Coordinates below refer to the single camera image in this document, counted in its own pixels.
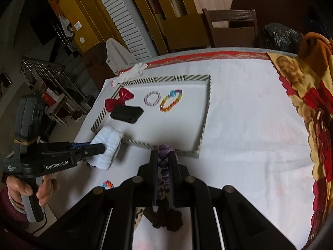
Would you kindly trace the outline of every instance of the wooden chair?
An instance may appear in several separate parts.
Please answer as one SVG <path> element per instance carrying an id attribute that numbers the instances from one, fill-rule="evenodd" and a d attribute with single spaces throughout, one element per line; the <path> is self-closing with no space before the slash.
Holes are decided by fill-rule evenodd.
<path id="1" fill-rule="evenodd" d="M 161 21 L 171 52 L 210 46 L 203 14 L 191 14 Z"/>
<path id="2" fill-rule="evenodd" d="M 207 10 L 204 16 L 210 30 L 212 47 L 256 47 L 258 25 L 255 10 Z M 252 22 L 251 27 L 213 27 L 216 21 Z"/>

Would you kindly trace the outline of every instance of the white tray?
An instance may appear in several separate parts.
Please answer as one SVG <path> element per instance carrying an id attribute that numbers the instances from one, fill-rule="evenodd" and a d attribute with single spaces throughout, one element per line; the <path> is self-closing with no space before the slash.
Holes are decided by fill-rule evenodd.
<path id="1" fill-rule="evenodd" d="M 140 106 L 144 113 L 134 124 L 110 118 L 105 108 L 97 117 L 91 130 L 97 132 L 105 125 L 125 134 L 123 141 L 146 149 L 157 149 L 160 144 L 172 146 L 179 155 L 198 158 L 210 101 L 210 75 L 177 75 L 137 79 L 122 83 L 111 98 L 118 98 L 119 90 L 125 87 L 134 94 L 126 101 L 128 106 Z M 169 112 L 161 112 L 159 105 L 171 90 L 181 89 L 183 95 Z M 153 106 L 144 103 L 144 97 L 158 91 L 160 102 Z M 154 102 L 157 95 L 148 101 Z M 169 99 L 165 107 L 175 98 Z"/>

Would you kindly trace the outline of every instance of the beaded bracelet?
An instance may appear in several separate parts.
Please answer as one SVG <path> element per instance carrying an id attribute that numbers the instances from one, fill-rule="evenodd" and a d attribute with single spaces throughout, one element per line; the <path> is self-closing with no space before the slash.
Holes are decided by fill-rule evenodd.
<path id="1" fill-rule="evenodd" d="M 166 103 L 166 101 L 168 99 L 170 99 L 171 97 L 175 97 L 176 93 L 178 93 L 178 97 L 166 108 L 163 107 L 163 105 Z M 176 90 L 171 90 L 170 94 L 167 95 L 162 101 L 161 101 L 161 105 L 159 106 L 159 110 L 162 112 L 168 112 L 171 110 L 172 107 L 174 107 L 181 99 L 181 96 L 183 95 L 182 90 L 180 89 L 176 89 Z"/>
<path id="2" fill-rule="evenodd" d="M 148 98 L 152 95 L 152 94 L 156 94 L 157 95 L 157 100 L 155 100 L 154 102 L 149 102 Z M 148 106 L 155 106 L 156 104 L 159 103 L 159 100 L 161 99 L 161 95 L 158 91 L 151 91 L 149 92 L 147 95 L 145 95 L 144 97 L 144 103 Z"/>

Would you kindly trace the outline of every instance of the white table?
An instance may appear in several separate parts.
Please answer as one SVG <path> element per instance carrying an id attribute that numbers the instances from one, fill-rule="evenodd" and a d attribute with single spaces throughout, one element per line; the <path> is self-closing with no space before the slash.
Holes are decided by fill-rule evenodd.
<path id="1" fill-rule="evenodd" d="M 180 157 L 180 163 L 207 185 L 235 186 L 300 249 L 310 232 L 314 199 L 313 164 L 303 119 L 271 61 L 232 58 L 160 66 L 145 70 L 142 77 L 211 75 L 211 103 L 199 159 Z M 90 128 L 114 90 L 108 83 L 104 85 L 76 142 L 94 137 Z M 108 171 L 80 163 L 60 173 L 61 189 L 50 208 L 59 217 L 105 180 L 119 186 L 136 175 L 149 155 L 149 150 L 122 144 Z M 191 249 L 189 209 L 183 210 L 183 221 L 181 229 L 171 233 L 153 228 L 144 217 L 134 233 L 133 249 Z"/>

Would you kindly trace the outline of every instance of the black phone case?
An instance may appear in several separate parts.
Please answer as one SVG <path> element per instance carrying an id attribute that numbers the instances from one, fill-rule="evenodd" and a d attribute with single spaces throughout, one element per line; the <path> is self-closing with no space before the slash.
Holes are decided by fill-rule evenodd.
<path id="1" fill-rule="evenodd" d="M 138 106 L 126 106 L 117 104 L 111 112 L 110 117 L 133 124 L 138 120 L 138 118 L 143 114 L 143 112 L 144 110 Z"/>

